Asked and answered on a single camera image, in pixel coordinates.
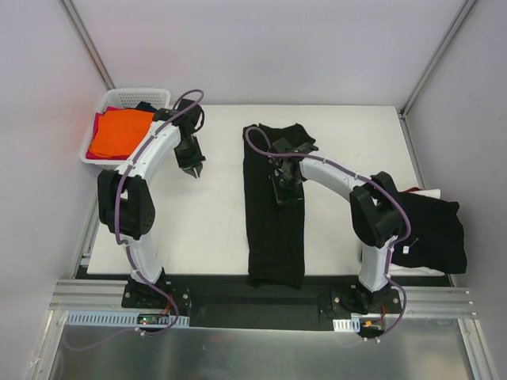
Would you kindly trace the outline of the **black t shirt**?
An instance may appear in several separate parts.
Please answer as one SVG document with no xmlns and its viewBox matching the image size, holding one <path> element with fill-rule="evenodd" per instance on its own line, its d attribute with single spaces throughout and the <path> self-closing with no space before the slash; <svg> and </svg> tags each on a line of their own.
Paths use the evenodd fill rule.
<svg viewBox="0 0 507 380">
<path fill-rule="evenodd" d="M 242 163 L 252 286 L 303 285 L 305 202 L 279 205 L 271 181 L 273 166 L 245 142 Z"/>
<path fill-rule="evenodd" d="M 415 192 L 401 192 L 399 197 L 410 220 L 411 234 L 395 246 L 391 262 L 405 268 L 464 274 L 467 254 L 459 203 Z"/>
</svg>

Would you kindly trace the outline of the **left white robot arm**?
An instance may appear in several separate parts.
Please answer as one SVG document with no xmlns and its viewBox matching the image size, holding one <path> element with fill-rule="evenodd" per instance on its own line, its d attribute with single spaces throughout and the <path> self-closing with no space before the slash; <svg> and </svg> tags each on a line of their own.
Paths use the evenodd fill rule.
<svg viewBox="0 0 507 380">
<path fill-rule="evenodd" d="M 205 157 L 196 133 L 203 125 L 197 101 L 181 98 L 154 114 L 146 137 L 123 164 L 97 178 L 99 220 L 124 249 L 131 268 L 124 308 L 170 307 L 166 274 L 151 237 L 156 210 L 150 183 L 169 153 L 184 173 L 200 177 Z"/>
</svg>

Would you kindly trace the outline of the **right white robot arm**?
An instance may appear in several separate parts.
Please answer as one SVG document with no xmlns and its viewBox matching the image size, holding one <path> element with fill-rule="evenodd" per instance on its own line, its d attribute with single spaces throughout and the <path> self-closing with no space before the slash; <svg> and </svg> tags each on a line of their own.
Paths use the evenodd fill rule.
<svg viewBox="0 0 507 380">
<path fill-rule="evenodd" d="M 383 171 L 366 177 L 316 154 L 311 143 L 293 146 L 287 139 L 269 144 L 270 179 L 280 206 L 303 201 L 303 182 L 313 181 L 349 202 L 353 231 L 361 241 L 361 268 L 357 284 L 339 297 L 354 313 L 375 312 L 391 289 L 390 265 L 395 245 L 410 235 L 392 177 Z"/>
</svg>

